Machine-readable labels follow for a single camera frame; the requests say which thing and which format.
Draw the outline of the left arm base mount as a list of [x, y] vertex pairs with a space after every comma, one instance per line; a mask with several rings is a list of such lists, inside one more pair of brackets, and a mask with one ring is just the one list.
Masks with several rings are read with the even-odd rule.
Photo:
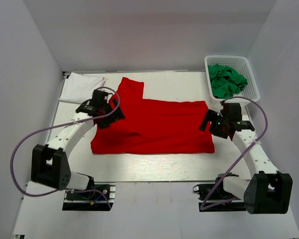
[[109, 212], [115, 200], [115, 183], [95, 183], [91, 192], [67, 191], [63, 200], [63, 211]]

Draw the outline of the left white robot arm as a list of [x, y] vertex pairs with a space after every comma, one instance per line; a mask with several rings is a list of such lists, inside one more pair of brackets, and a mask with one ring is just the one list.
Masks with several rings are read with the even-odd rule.
[[85, 199], [95, 194], [95, 186], [88, 175], [71, 171], [68, 158], [92, 128], [108, 128], [112, 123], [125, 119], [120, 108], [118, 93], [109, 87], [99, 87], [76, 109], [69, 123], [45, 145], [36, 145], [32, 151], [31, 180], [57, 189], [78, 190]]

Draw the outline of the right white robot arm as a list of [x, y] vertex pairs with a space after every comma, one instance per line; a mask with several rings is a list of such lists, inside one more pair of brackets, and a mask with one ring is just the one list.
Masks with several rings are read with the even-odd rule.
[[267, 157], [260, 145], [264, 134], [257, 135], [252, 123], [242, 119], [240, 104], [222, 101], [221, 105], [220, 112], [207, 111], [199, 129], [229, 138], [241, 154], [219, 174], [199, 209], [206, 211], [239, 199], [249, 214], [286, 214], [293, 185], [290, 174], [280, 172]]

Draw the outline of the red t shirt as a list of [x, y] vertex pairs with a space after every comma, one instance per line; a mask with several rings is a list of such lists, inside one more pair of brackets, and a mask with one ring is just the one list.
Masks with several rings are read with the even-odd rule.
[[144, 86], [122, 78], [117, 93], [125, 119], [96, 131], [90, 143], [93, 154], [215, 152], [211, 133], [199, 130], [208, 110], [206, 102], [144, 99]]

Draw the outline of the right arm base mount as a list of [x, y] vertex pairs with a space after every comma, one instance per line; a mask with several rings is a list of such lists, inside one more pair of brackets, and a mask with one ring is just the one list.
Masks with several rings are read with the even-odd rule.
[[[226, 202], [219, 204], [214, 207], [210, 207], [205, 210], [201, 210], [200, 206], [204, 201], [205, 197], [213, 188], [214, 183], [203, 183], [203, 184], [196, 184], [193, 186], [192, 190], [193, 193], [198, 195], [198, 204], [199, 204], [199, 211], [200, 212], [244, 212], [246, 211], [244, 202], [240, 199], [233, 200], [231, 202]], [[211, 204], [218, 203], [220, 201], [226, 201], [229, 199], [235, 198], [232, 194], [225, 192], [221, 186], [219, 186], [213, 194], [209, 197], [204, 207], [208, 207]]]

